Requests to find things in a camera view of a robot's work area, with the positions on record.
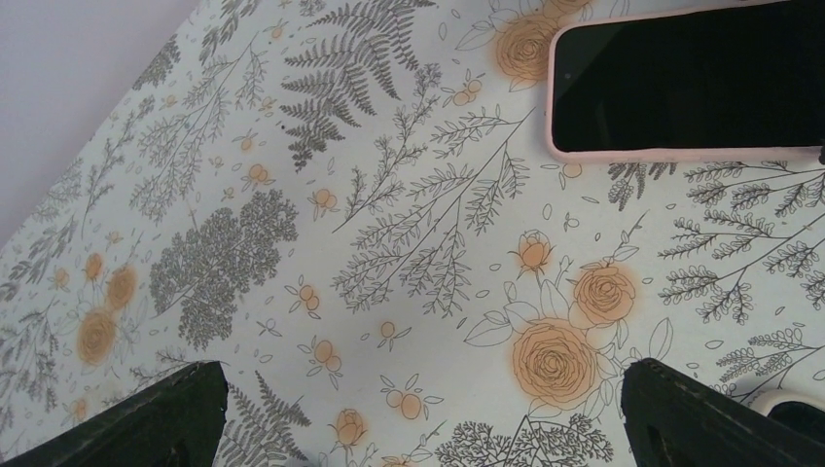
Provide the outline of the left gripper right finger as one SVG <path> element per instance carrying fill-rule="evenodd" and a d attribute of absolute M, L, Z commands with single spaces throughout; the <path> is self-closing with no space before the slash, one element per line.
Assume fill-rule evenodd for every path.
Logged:
<path fill-rule="evenodd" d="M 821 466 L 824 432 L 799 432 L 646 358 L 624 373 L 621 409 L 638 466 Z"/>

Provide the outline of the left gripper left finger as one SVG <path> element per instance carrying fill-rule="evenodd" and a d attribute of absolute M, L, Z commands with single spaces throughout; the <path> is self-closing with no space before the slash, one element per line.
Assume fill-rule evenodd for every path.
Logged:
<path fill-rule="evenodd" d="M 210 466 L 226 423 L 221 364 L 195 362 L 5 466 Z"/>

